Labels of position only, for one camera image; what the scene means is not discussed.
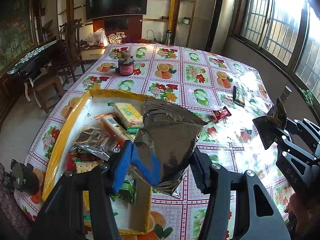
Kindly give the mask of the person's right hand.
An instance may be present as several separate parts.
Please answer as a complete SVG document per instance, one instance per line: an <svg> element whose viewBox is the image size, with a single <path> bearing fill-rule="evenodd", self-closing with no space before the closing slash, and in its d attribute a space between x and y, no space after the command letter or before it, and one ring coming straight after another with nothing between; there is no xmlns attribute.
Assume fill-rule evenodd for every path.
<svg viewBox="0 0 320 240"><path fill-rule="evenodd" d="M311 213L305 208L303 202L298 198L296 193L291 195L285 213L295 215L297 219L296 233L301 233L311 219Z"/></svg>

